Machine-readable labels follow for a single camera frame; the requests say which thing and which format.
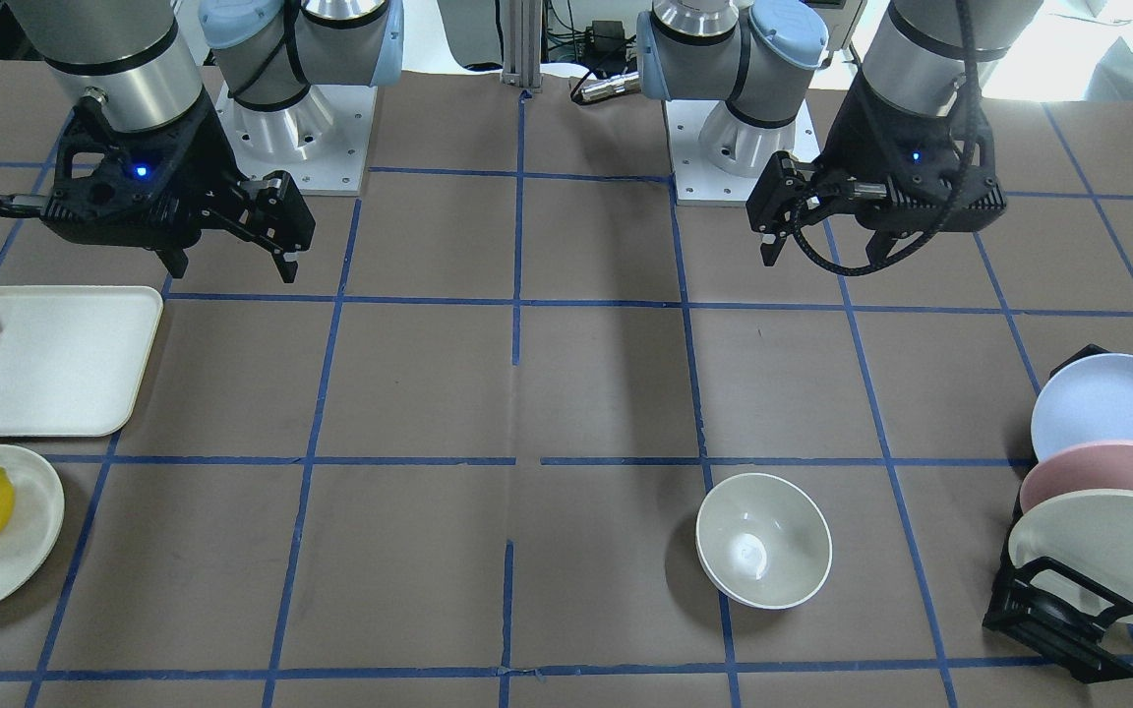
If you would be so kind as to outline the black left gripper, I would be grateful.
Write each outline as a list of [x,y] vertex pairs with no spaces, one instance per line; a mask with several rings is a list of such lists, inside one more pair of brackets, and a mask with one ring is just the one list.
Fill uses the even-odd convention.
[[[774,152],[746,199],[746,215],[760,237],[765,267],[795,236],[818,267],[864,276],[906,259],[936,234],[991,225],[1007,210],[995,167],[993,129],[976,82],[959,89],[948,116],[915,116],[891,106],[857,75],[819,156]],[[862,267],[828,261],[802,236],[813,174],[815,220],[847,213],[872,230]]]

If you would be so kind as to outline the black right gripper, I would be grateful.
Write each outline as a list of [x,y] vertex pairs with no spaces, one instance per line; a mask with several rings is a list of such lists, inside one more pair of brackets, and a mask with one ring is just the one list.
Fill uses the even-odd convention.
[[40,219],[75,245],[144,248],[172,278],[204,229],[219,229],[267,251],[278,276],[296,282],[316,220],[292,174],[246,179],[210,95],[202,92],[174,121],[118,133],[104,103],[85,95],[63,129],[49,197],[0,194],[0,217]]

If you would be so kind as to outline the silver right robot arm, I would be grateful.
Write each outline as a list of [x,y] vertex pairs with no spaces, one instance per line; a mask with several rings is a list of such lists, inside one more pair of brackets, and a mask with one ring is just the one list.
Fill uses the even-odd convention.
[[1,196],[73,245],[143,248],[172,278],[206,230],[267,251],[295,281],[316,221],[289,167],[337,148],[325,87],[376,89],[403,71],[400,1],[203,1],[225,82],[220,113],[167,1],[12,1],[73,99],[44,196]]

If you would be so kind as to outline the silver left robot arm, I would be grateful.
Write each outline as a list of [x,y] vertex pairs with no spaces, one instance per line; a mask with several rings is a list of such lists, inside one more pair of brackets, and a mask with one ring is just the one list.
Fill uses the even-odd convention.
[[819,268],[866,276],[1007,208],[981,88],[1034,12],[1030,1],[891,1],[810,161],[763,144],[795,123],[827,50],[810,6],[655,1],[634,22],[634,59],[647,97],[715,103],[706,146],[756,176],[746,215],[766,266],[792,239]]

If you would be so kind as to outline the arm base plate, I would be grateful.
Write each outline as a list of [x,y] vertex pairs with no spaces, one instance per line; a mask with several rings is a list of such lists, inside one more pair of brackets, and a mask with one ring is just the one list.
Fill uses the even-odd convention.
[[746,123],[723,100],[667,100],[664,108],[683,205],[742,207],[774,153],[810,162],[821,152],[806,103],[792,122],[775,129]]
[[248,178],[286,171],[306,196],[358,197],[378,97],[375,87],[314,86],[292,106],[255,111],[224,92],[216,112]]

